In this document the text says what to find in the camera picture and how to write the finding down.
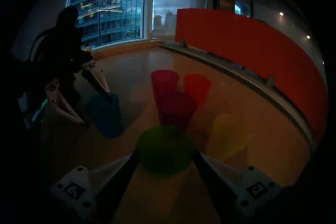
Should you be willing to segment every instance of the blue cup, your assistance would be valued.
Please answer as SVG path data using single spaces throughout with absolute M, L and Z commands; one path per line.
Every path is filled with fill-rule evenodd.
M 86 112 L 105 137 L 114 138 L 122 133 L 119 98 L 116 94 L 105 93 L 93 97 L 87 104 Z

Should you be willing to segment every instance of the pink cup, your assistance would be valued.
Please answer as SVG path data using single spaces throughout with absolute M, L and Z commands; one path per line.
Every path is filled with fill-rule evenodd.
M 156 103 L 162 96 L 174 93 L 179 81 L 179 75 L 172 70 L 157 70 L 150 75 Z

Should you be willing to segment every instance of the table surface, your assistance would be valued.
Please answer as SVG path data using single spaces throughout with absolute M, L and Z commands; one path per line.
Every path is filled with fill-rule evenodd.
M 292 185 L 309 159 L 299 130 L 272 104 L 237 80 L 185 56 L 155 48 L 111 56 L 97 64 L 111 92 L 120 99 L 124 132 L 105 138 L 91 123 L 88 128 L 66 121 L 50 107 L 41 128 L 41 159 L 47 181 L 53 184 L 78 165 L 89 170 L 134 151 L 142 132 L 159 125 L 150 74 L 171 69 L 183 76 L 205 75 L 212 87 L 204 106 L 191 119 L 187 132 L 195 147 L 206 153 L 213 122 L 219 114 L 240 118 L 248 128 L 246 148 L 222 160 L 238 169 L 254 165 L 281 186 Z M 75 86 L 82 96 L 78 110 L 97 95 L 79 74 Z M 196 166 L 173 178 L 158 178 L 138 164 L 112 223 L 220 223 Z

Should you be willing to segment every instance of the plastic cup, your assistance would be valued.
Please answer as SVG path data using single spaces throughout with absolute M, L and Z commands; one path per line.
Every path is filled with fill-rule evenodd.
M 196 107 L 196 101 L 186 93 L 176 91 L 161 96 L 157 101 L 160 124 L 186 129 Z
M 195 99 L 197 109 L 203 106 L 211 85 L 211 81 L 203 75 L 188 74 L 184 76 L 184 92 Z
M 191 164 L 195 148 L 192 138 L 184 130 L 157 126 L 139 137 L 135 152 L 141 165 L 148 171 L 174 175 Z
M 224 113 L 216 117 L 205 153 L 225 161 L 247 147 L 250 133 L 243 119 Z
M 179 75 L 172 70 L 157 70 L 150 75 L 155 101 L 176 91 Z
M 87 104 L 86 114 L 105 137 L 114 138 L 122 133 L 119 98 L 116 94 L 93 97 Z

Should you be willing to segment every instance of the green cup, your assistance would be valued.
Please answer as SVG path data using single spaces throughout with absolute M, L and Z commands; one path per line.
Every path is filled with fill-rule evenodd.
M 183 130 L 174 126 L 157 126 L 145 131 L 136 143 L 141 165 L 159 175 L 175 175 L 184 171 L 194 159 L 194 142 Z

